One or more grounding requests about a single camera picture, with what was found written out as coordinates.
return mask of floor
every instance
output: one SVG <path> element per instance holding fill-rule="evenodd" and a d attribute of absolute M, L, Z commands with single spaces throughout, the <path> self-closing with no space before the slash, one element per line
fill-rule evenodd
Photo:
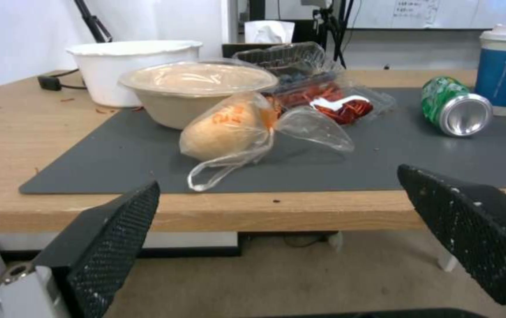
<path fill-rule="evenodd" d="M 136 262 L 106 318 L 255 317 L 453 307 L 506 318 L 460 266 L 441 271 L 426 231 L 344 233 L 327 243 L 245 242 L 243 256 Z"/>

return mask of soda can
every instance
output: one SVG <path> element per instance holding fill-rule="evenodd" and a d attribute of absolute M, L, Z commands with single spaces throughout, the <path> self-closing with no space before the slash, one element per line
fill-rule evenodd
<path fill-rule="evenodd" d="M 422 87 L 424 116 L 449 136 L 470 136 L 493 117 L 491 102 L 454 78 L 439 76 Z"/>

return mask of plastic bag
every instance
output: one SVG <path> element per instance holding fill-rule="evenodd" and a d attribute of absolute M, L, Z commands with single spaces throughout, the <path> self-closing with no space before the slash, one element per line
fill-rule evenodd
<path fill-rule="evenodd" d="M 219 102 L 186 126 L 180 150 L 202 161 L 188 175 L 195 191 L 214 187 L 223 177 L 248 163 L 257 163 L 274 144 L 275 131 L 327 145 L 346 153 L 354 150 L 350 137 L 325 115 L 310 107 L 297 107 L 280 118 L 279 109 L 259 93 L 233 95 Z M 206 168 L 218 168 L 204 184 L 194 178 Z"/>

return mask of desk mat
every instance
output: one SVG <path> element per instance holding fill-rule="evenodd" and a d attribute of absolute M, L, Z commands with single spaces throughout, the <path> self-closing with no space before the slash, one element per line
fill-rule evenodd
<path fill-rule="evenodd" d="M 257 165 L 237 169 L 210 193 L 400 189 L 396 167 L 408 163 L 459 179 L 506 187 L 506 117 L 477 135 L 443 135 L 423 117 L 420 89 L 378 89 L 397 110 L 368 125 L 346 127 L 355 151 L 331 149 L 277 134 Z M 162 193 L 191 193 L 198 163 L 178 150 L 180 132 L 145 111 L 120 111 L 19 188 L 21 193 L 125 193 L 156 179 Z"/>

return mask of black cable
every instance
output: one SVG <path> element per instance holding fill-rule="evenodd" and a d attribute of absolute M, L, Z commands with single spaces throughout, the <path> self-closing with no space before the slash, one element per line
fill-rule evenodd
<path fill-rule="evenodd" d="M 359 7 L 357 8 L 357 13 L 355 14 L 355 17 L 353 18 L 353 24 L 351 25 L 351 31 L 349 32 L 349 38 L 347 39 L 347 42 L 345 42 L 344 48 L 341 50 L 342 53 L 345 52 L 345 49 L 349 45 L 349 42 L 351 42 L 351 38 L 353 38 L 355 22 L 357 22 L 357 17 L 359 16 L 359 13 L 361 12 L 362 6 L 363 6 L 363 0 L 359 0 Z"/>
<path fill-rule="evenodd" d="M 66 72 L 63 72 L 63 73 L 59 73 L 59 74 L 55 74 L 55 75 L 51 75 L 53 76 L 54 78 L 59 78 L 61 76 L 67 76 L 69 74 L 73 74 L 74 72 L 78 72 L 78 69 L 75 68 L 74 70 L 71 70 L 71 71 L 66 71 Z"/>
<path fill-rule="evenodd" d="M 304 248 L 304 247 L 308 247 L 308 246 L 312 246 L 318 242 L 323 242 L 324 240 L 326 240 L 326 236 L 325 235 L 321 235 L 319 236 L 317 239 L 315 240 L 311 240 L 310 242 L 308 243 L 304 243 L 304 244 L 293 244 L 291 243 L 289 240 L 287 240 L 287 236 L 283 236 L 283 241 L 285 242 L 285 244 L 289 247 L 293 247 L 293 248 Z"/>
<path fill-rule="evenodd" d="M 65 84 L 61 84 L 61 87 L 71 88 L 71 89 L 86 89 L 86 86 L 72 86 L 72 85 L 65 85 Z"/>

